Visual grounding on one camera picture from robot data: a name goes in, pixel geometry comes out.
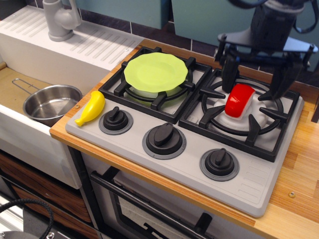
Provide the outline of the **black gripper with plate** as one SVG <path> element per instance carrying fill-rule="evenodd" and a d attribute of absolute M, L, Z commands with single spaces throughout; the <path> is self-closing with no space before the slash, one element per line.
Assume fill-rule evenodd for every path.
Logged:
<path fill-rule="evenodd" d="M 254 8 L 255 12 L 248 29 L 218 35 L 215 59 L 223 65 L 222 89 L 226 93 L 233 89 L 239 62 L 271 65 L 274 73 L 268 100 L 276 100 L 299 77 L 302 66 L 309 67 L 311 55 L 318 51 L 314 44 L 289 35 L 293 29 L 300 34 L 313 31 L 319 21 L 319 7 L 312 6 L 315 21 L 305 29 L 297 27 L 297 16 L 305 8 L 303 4 L 240 4 L 239 8 Z"/>

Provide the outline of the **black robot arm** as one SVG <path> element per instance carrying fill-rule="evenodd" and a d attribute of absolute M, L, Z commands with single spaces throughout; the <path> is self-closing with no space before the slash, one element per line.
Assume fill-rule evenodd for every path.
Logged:
<path fill-rule="evenodd" d="M 300 34 L 314 30 L 319 21 L 317 1 L 311 2 L 315 21 L 312 26 L 297 27 L 297 16 L 304 10 L 303 0 L 258 0 L 231 3 L 241 9 L 255 10 L 250 27 L 241 32 L 218 35 L 219 47 L 215 60 L 222 66 L 222 89 L 230 93 L 239 76 L 242 62 L 274 68 L 269 90 L 264 99 L 280 98 L 307 69 L 309 59 L 318 48 L 314 44 L 290 37 L 292 29 Z"/>

